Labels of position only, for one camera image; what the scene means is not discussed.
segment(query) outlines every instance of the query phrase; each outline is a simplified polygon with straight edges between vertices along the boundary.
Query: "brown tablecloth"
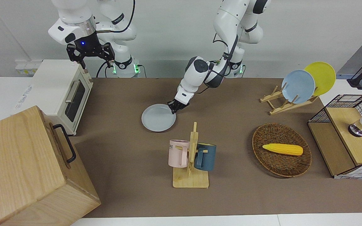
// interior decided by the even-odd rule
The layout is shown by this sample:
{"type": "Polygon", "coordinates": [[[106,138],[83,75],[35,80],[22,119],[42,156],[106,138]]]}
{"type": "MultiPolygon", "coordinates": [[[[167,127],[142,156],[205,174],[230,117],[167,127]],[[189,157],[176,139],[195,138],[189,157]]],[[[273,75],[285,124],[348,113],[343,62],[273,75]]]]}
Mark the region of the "brown tablecloth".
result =
{"type": "Polygon", "coordinates": [[[362,180],[332,179],[306,124],[321,102],[275,116],[259,102],[281,81],[227,79],[194,96],[171,129],[155,133],[142,125],[141,114],[172,100],[180,79],[95,79],[71,137],[102,202],[86,217],[362,212],[362,180]],[[189,140],[194,121],[199,141],[217,145],[215,169],[208,189],[175,189],[168,141],[189,140]],[[256,162],[253,132],[270,122],[290,126],[307,141],[313,155],[307,173],[281,179],[256,162]]]}

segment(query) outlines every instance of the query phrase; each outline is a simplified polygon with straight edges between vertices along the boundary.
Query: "plate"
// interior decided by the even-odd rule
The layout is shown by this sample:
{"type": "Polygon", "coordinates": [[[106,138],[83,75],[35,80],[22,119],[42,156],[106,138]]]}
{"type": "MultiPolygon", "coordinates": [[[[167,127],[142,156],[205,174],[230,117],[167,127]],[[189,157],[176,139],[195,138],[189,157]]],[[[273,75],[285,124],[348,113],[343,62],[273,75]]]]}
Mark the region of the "plate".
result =
{"type": "Polygon", "coordinates": [[[312,154],[304,138],[292,128],[278,123],[264,124],[255,130],[252,137],[253,152],[270,172],[283,177],[300,176],[311,166],[312,154]],[[273,153],[262,147],[268,143],[286,143],[303,148],[301,156],[273,153]]]}
{"type": "Polygon", "coordinates": [[[335,84],[336,72],[333,67],[325,62],[314,62],[306,66],[304,70],[314,78],[316,90],[314,96],[327,93],[335,84]]]}
{"type": "Polygon", "coordinates": [[[284,84],[282,93],[286,100],[292,102],[298,95],[299,97],[294,101],[295,104],[301,104],[306,102],[314,94],[315,81],[310,73],[305,70],[295,70],[288,74],[282,82],[284,84]]]}
{"type": "Polygon", "coordinates": [[[175,123],[175,114],[165,104],[155,104],[142,113],[142,124],[153,132],[168,130],[175,123]]]}

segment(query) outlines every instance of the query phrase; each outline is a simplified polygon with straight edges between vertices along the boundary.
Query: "corn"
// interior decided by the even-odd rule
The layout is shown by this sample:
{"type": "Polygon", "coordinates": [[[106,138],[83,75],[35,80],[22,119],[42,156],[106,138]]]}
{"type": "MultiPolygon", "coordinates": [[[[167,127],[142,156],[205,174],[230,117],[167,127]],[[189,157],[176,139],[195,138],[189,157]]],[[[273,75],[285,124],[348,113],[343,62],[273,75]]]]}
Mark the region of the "corn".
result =
{"type": "Polygon", "coordinates": [[[284,143],[269,143],[262,146],[264,149],[274,153],[300,156],[303,154],[303,148],[298,145],[284,143]]]}

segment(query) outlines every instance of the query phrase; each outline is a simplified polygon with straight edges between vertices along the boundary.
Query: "oven handle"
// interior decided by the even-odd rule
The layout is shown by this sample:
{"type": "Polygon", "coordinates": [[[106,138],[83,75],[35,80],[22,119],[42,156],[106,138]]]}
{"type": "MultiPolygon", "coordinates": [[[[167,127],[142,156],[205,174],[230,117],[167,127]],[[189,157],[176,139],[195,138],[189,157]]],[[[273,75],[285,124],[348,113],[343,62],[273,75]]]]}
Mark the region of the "oven handle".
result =
{"type": "Polygon", "coordinates": [[[71,149],[72,157],[69,158],[68,160],[66,160],[67,163],[71,163],[71,162],[73,162],[73,161],[76,159],[75,150],[74,150],[74,148],[73,148],[73,146],[72,146],[71,141],[69,140],[68,134],[66,133],[65,128],[63,127],[63,125],[61,125],[61,124],[56,124],[56,125],[53,126],[53,129],[58,129],[58,128],[61,128],[61,129],[62,129],[63,134],[64,134],[65,139],[66,139],[66,142],[68,142],[69,148],[71,149]]]}
{"type": "Polygon", "coordinates": [[[65,103],[72,103],[72,101],[74,101],[75,94],[76,94],[76,91],[78,90],[79,84],[80,84],[79,80],[74,81],[72,83],[71,89],[69,90],[69,94],[65,99],[65,103]]]}

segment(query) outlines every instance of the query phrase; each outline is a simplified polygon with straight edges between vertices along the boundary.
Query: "wicker basket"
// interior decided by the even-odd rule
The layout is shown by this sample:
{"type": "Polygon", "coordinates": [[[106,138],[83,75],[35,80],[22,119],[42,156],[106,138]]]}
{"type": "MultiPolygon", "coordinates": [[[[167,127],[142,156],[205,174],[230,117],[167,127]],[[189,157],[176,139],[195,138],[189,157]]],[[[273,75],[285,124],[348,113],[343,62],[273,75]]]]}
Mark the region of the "wicker basket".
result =
{"type": "Polygon", "coordinates": [[[259,162],[279,176],[300,176],[307,172],[312,162],[311,151],[303,137],[290,127],[278,123],[258,127],[252,138],[252,148],[259,162]],[[268,143],[295,144],[303,147],[304,151],[301,156],[273,153],[262,147],[268,143]]]}

